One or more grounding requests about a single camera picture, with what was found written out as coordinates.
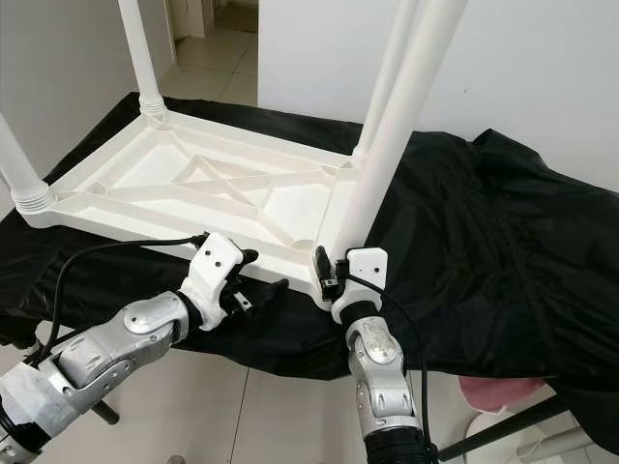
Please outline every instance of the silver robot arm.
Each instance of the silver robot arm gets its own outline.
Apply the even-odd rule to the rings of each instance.
[[[334,320],[344,325],[348,365],[357,383],[357,410],[368,464],[431,463],[413,394],[403,371],[404,356],[391,335],[377,290],[385,288],[387,253],[380,248],[350,249],[335,276],[324,249],[316,254],[323,298],[333,301]]]
[[[110,321],[56,346],[38,368],[20,363],[2,376],[0,464],[32,462],[47,442],[190,330],[212,330],[230,312],[251,306],[236,289],[232,306],[224,309],[220,300],[226,285],[256,258],[255,251],[210,234],[180,291],[128,304]]]

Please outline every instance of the black metal bar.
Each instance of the black metal bar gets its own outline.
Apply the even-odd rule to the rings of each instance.
[[[545,421],[558,414],[568,411],[568,407],[563,404],[563,401],[555,394],[541,403],[531,406],[524,411],[511,416],[508,419],[502,420],[492,427],[482,430],[475,435],[465,438],[453,445],[446,447],[438,452],[438,457],[441,461],[449,461],[457,456],[466,454],[469,451],[481,448],[488,443],[500,440],[503,437],[512,435],[513,433],[522,430],[523,428],[534,425],[535,423]]]
[[[100,401],[93,406],[92,411],[110,425],[115,425],[120,420],[118,413],[109,407],[104,401]]]

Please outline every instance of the stand leg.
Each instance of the stand leg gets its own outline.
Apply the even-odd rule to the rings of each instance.
[[[493,425],[486,430],[476,433],[472,437],[454,443],[438,452],[438,457],[441,461],[449,461],[457,456],[466,454],[469,451],[487,445],[488,443],[500,440],[513,433],[529,427],[540,421],[545,421],[558,414],[568,411],[567,406],[563,404],[559,396],[554,395],[551,398],[542,401],[535,406],[530,407],[508,419],[505,419],[496,425]]]
[[[354,167],[364,167],[368,159],[369,148],[376,135],[376,129],[378,129],[378,124],[383,116],[383,111],[396,82],[396,77],[398,77],[404,49],[411,34],[413,20],[415,19],[417,3],[417,0],[399,0],[396,19],[394,20],[383,61],[376,77],[374,90],[371,94],[364,128],[361,131],[359,143],[352,152],[351,162]]]
[[[115,425],[120,420],[118,413],[110,408],[104,401],[100,401],[93,406],[92,411],[109,425]]]
[[[20,213],[37,213],[53,203],[49,187],[39,179],[9,125],[0,114],[0,171]]]
[[[415,129],[434,78],[456,32],[466,0],[432,0],[421,5],[419,22],[404,51],[391,96],[368,152],[368,161],[344,215],[331,256],[362,247]]]
[[[162,119],[165,114],[165,104],[157,86],[157,78],[155,77],[151,54],[148,51],[137,0],[118,0],[118,6],[123,18],[125,35],[127,36],[135,79],[139,89],[139,109],[143,114]]]

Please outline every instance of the white table leg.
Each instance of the white table leg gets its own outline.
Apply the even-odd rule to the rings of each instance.
[[[368,152],[368,160],[330,255],[362,247],[394,177],[411,132],[456,32],[466,0],[422,4],[419,23],[404,51],[401,68]]]
[[[364,128],[361,131],[359,143],[352,152],[351,163],[354,167],[364,167],[368,159],[369,148],[376,135],[378,124],[383,117],[383,111],[385,106],[387,106],[396,77],[398,77],[404,50],[412,33],[417,4],[417,0],[399,0],[394,25],[387,41],[382,64],[380,65],[371,100],[369,101]]]
[[[21,213],[37,213],[53,203],[48,185],[39,179],[2,114],[0,114],[0,171],[9,184],[11,197]]]
[[[144,25],[137,0],[118,0],[129,52],[132,56],[135,79],[139,89],[140,111],[143,114],[161,119],[165,114],[165,104],[157,86],[157,78],[148,51]]]

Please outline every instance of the white tape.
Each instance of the white tape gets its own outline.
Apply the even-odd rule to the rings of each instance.
[[[200,311],[203,331],[211,331],[226,316],[220,307],[221,290],[232,269],[242,262],[243,252],[218,233],[209,235],[192,259],[181,292]]]
[[[79,417],[43,374],[23,362],[0,378],[2,406],[15,425],[35,422],[50,437]]]

